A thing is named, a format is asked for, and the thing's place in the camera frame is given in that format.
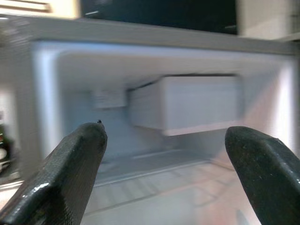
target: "black rubber grip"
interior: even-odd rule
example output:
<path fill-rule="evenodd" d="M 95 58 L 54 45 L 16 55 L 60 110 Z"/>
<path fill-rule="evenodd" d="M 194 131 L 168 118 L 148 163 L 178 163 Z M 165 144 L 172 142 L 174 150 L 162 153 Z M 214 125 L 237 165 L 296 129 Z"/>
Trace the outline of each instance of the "black rubber grip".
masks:
<path fill-rule="evenodd" d="M 66 136 L 0 212 L 1 225 L 79 225 L 104 155 L 102 123 Z"/>
<path fill-rule="evenodd" d="M 300 224 L 300 161 L 279 139 L 230 127 L 226 150 L 262 225 Z"/>

